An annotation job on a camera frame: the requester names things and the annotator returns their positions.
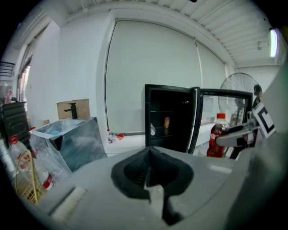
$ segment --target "clear plastic wrap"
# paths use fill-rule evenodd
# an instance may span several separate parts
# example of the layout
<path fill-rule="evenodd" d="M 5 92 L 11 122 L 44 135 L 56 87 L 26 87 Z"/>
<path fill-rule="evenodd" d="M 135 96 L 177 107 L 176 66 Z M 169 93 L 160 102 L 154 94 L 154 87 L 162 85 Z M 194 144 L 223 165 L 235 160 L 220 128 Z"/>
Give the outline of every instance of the clear plastic wrap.
<path fill-rule="evenodd" d="M 105 151 L 96 119 L 59 120 L 32 131 L 30 143 L 56 182 L 81 166 L 101 158 Z"/>

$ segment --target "fluorescent light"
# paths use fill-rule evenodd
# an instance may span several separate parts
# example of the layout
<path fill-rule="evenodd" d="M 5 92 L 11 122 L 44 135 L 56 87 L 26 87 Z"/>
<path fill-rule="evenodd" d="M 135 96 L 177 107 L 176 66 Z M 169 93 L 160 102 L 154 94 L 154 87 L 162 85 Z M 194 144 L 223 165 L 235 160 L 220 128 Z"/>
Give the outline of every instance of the fluorescent light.
<path fill-rule="evenodd" d="M 271 52 L 270 57 L 274 58 L 276 56 L 277 45 L 278 45 L 278 37 L 275 30 L 270 30 L 271 36 Z"/>

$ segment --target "black faucet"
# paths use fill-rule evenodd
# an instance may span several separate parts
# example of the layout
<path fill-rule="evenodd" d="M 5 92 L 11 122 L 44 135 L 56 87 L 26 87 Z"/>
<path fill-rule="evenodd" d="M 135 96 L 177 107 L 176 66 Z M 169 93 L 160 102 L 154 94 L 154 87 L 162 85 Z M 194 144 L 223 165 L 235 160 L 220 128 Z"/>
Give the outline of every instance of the black faucet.
<path fill-rule="evenodd" d="M 70 103 L 70 105 L 71 105 L 71 109 L 64 110 L 64 112 L 71 111 L 72 119 L 77 119 L 78 116 L 77 116 L 77 110 L 76 110 L 76 103 Z"/>

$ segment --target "fridge door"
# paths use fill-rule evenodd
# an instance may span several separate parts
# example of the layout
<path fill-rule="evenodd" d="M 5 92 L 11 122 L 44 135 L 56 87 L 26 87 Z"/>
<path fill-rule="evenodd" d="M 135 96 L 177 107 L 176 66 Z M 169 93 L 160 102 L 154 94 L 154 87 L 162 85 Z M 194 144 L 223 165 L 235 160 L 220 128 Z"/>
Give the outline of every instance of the fridge door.
<path fill-rule="evenodd" d="M 217 113 L 226 114 L 229 127 L 247 121 L 247 112 L 252 110 L 252 93 L 226 89 L 200 89 L 195 115 L 195 125 L 189 153 L 206 156 L 211 129 Z M 225 150 L 225 157 L 234 158 L 233 148 Z"/>
<path fill-rule="evenodd" d="M 145 85 L 146 146 L 188 152 L 196 112 L 196 89 Z"/>

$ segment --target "electric fan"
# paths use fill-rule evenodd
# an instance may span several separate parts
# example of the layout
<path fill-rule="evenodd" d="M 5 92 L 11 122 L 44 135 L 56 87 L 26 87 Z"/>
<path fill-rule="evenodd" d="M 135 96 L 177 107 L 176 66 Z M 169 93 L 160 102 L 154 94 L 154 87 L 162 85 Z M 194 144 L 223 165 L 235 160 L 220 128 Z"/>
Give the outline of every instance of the electric fan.
<path fill-rule="evenodd" d="M 220 89 L 237 90 L 253 93 L 258 84 L 254 78 L 244 73 L 234 73 L 225 79 Z M 219 109 L 226 114 L 226 121 L 231 125 L 240 124 L 243 120 L 245 101 L 241 98 L 218 97 Z"/>

